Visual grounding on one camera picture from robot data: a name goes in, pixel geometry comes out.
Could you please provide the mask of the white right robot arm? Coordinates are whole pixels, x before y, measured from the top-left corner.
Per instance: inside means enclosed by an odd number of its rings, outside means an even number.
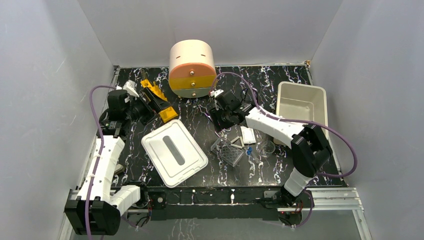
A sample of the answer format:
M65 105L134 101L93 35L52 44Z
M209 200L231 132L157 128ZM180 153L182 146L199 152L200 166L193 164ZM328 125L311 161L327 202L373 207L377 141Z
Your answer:
M229 91L212 90L209 96L214 100L209 114L216 130L246 123L248 128L263 132L290 148L293 170L281 187L280 195L286 206L295 207L308 183L333 155L322 128L313 123L287 121L264 110L255 101L242 101Z

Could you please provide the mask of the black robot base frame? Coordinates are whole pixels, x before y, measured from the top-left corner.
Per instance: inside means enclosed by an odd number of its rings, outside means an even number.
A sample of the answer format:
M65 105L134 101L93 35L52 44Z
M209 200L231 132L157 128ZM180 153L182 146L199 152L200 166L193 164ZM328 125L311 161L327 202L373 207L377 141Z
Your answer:
M176 219L262 219L298 226L311 216L312 192L288 197L280 186L141 188L141 202L129 215L152 214L153 221Z

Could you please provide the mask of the clear plastic tube rack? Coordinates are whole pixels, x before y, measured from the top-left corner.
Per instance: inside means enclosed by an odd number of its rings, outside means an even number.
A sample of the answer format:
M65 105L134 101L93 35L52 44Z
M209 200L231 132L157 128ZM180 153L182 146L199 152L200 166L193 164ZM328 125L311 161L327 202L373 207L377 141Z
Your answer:
M237 166L245 154L241 146L231 143L225 135L219 137L211 145L210 151L214 153L219 160L226 162L232 167Z

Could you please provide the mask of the clear glass dish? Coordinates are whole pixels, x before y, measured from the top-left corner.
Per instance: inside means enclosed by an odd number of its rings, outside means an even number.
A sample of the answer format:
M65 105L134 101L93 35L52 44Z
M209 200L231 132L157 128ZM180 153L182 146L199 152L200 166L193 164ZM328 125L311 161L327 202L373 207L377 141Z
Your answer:
M271 140L262 140L256 144L256 151L260 157L270 157L276 149L276 146Z

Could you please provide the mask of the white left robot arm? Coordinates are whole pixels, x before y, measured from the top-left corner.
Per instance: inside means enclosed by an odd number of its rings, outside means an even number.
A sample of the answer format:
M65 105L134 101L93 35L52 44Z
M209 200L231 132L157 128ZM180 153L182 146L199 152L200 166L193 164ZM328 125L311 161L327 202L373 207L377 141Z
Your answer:
M146 125L160 116L163 126L142 138L142 146L168 188L175 188L208 163L208 157L160 90L144 87L142 94L130 86L111 87L107 109L95 116L98 130L95 153L88 174L64 212L78 235L115 235L132 207L151 211L154 195L143 181L129 181L111 193L118 159L125 147L129 127Z

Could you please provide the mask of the white plastic bin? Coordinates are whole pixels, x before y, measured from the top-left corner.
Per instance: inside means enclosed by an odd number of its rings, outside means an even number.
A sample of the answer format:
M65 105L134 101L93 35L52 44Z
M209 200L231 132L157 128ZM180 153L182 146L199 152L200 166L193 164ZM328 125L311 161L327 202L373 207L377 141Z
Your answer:
M326 90L319 86L280 82L275 114L286 119L313 121L327 126Z

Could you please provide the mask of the blue capped vial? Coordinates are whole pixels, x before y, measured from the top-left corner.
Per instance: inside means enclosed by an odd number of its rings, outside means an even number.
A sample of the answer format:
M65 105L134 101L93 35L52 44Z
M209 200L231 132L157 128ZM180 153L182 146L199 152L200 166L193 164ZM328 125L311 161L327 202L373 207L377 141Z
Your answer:
M247 148L246 154L247 154L248 156L252 157L252 156L253 156L253 148L249 146L249 147Z

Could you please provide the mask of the yellow test tube rack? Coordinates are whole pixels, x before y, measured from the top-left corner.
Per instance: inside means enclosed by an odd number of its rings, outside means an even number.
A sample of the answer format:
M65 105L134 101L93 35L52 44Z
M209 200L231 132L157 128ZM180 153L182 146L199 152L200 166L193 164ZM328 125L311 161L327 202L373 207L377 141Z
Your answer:
M148 105L156 114L159 114L164 123L167 123L178 116L165 94L155 82L152 83L145 78L140 81L140 84L143 88L143 93L148 99Z

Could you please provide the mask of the white paper packet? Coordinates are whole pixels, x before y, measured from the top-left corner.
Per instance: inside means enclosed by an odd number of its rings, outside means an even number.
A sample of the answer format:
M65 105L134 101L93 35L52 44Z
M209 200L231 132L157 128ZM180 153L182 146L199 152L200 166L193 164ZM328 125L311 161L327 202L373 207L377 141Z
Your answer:
M255 144L257 142L254 130L252 128L241 126L240 130L242 135L242 142L244 145Z

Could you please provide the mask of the white clay pipe triangle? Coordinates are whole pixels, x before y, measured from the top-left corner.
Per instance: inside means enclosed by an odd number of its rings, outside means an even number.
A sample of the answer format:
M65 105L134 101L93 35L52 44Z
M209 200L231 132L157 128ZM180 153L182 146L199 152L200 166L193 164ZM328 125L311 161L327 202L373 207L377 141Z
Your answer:
M230 146L237 149L243 149L245 147L243 138L241 136L235 137L230 141Z

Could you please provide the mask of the round white drawer cabinet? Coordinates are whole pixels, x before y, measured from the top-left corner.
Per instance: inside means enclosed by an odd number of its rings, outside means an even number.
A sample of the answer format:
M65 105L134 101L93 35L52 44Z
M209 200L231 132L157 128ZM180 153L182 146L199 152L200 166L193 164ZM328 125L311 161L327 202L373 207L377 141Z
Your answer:
M168 83L180 98L207 96L216 75L212 48L206 42L187 39L170 49Z

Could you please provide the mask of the white bin lid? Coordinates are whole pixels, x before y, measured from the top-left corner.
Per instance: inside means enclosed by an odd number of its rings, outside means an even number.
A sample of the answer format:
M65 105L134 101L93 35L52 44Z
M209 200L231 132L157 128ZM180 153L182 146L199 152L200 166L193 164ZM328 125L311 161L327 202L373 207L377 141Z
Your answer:
M168 188L177 187L209 163L207 155L178 119L145 135L141 144Z

